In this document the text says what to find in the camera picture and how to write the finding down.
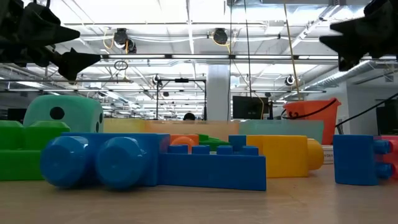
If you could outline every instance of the person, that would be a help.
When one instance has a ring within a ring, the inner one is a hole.
[[[193,113],[186,113],[184,115],[184,121],[194,121],[195,120],[195,115]]]

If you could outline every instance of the red toy block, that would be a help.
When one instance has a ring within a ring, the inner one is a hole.
[[[199,145],[199,135],[197,134],[171,134],[170,145],[186,144],[188,153],[192,152],[192,146]]]
[[[380,136],[379,138],[390,141],[391,153],[382,155],[382,161],[392,164],[394,168],[392,178],[398,179],[398,136]]]

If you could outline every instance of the wooden table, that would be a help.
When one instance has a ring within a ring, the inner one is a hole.
[[[398,223],[398,183],[336,185],[333,165],[267,192],[157,186],[130,192],[0,182],[0,223]]]

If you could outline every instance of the pillar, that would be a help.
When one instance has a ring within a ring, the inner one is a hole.
[[[207,120],[230,119],[229,65],[209,65],[207,73]]]

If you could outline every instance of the orange bucket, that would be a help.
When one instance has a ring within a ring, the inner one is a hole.
[[[329,145],[333,142],[335,133],[337,107],[341,103],[336,99],[308,100],[284,105],[287,119],[307,119],[323,121],[322,144]]]

